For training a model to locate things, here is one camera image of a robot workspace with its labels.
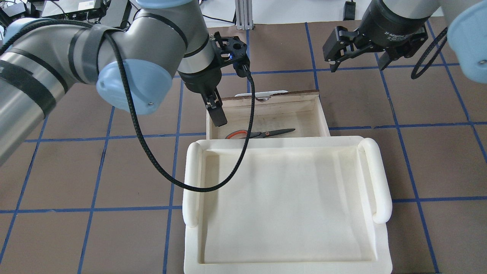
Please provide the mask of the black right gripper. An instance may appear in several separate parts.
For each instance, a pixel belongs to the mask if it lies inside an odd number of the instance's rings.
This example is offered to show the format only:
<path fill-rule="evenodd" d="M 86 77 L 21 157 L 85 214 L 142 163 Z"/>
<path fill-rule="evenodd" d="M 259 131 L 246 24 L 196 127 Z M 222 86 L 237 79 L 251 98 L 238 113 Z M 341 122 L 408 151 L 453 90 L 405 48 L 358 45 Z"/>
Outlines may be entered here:
<path fill-rule="evenodd" d="M 372 0 L 358 29 L 335 27 L 322 47 L 330 71 L 365 53 L 385 51 L 379 69 L 401 57 L 412 57 L 428 39 L 428 9 L 422 0 Z"/>

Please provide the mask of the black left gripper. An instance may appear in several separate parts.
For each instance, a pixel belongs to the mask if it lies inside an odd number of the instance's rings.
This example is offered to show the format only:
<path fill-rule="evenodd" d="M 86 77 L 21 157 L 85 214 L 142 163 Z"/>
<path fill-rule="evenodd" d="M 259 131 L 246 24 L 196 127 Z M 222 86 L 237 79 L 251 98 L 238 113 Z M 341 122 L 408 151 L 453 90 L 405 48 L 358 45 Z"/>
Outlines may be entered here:
<path fill-rule="evenodd" d="M 221 68 L 205 68 L 194 73 L 184 72 L 179 68 L 178 74 L 188 90 L 202 94 L 206 110 L 214 126 L 226 125 L 228 120 L 217 88 L 222 77 Z"/>

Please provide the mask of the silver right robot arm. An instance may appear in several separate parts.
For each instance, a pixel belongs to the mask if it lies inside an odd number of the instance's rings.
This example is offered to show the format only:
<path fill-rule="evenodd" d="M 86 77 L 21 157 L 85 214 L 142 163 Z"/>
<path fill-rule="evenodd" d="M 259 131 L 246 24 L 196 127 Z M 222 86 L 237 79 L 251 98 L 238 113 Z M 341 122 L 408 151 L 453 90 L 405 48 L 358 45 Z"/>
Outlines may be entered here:
<path fill-rule="evenodd" d="M 464 76 L 486 83 L 485 0 L 372 0 L 357 29 L 335 27 L 322 47 L 335 72 L 340 64 L 365 53 L 381 53 L 377 65 L 414 57 L 411 78 L 433 65 L 445 46 L 455 54 Z"/>

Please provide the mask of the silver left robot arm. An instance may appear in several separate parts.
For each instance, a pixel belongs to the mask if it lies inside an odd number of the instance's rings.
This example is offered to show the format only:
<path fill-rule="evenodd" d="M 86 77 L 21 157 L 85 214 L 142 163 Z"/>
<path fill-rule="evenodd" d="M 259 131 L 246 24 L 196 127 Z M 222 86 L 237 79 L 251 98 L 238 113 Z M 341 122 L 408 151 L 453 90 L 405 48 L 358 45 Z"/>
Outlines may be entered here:
<path fill-rule="evenodd" d="M 75 83 L 128 109 L 108 39 L 114 39 L 138 115 L 153 113 L 176 73 L 204 101 L 219 98 L 221 69 L 196 0 L 138 0 L 128 30 L 83 21 L 22 18 L 6 28 L 1 48 L 1 163 Z"/>

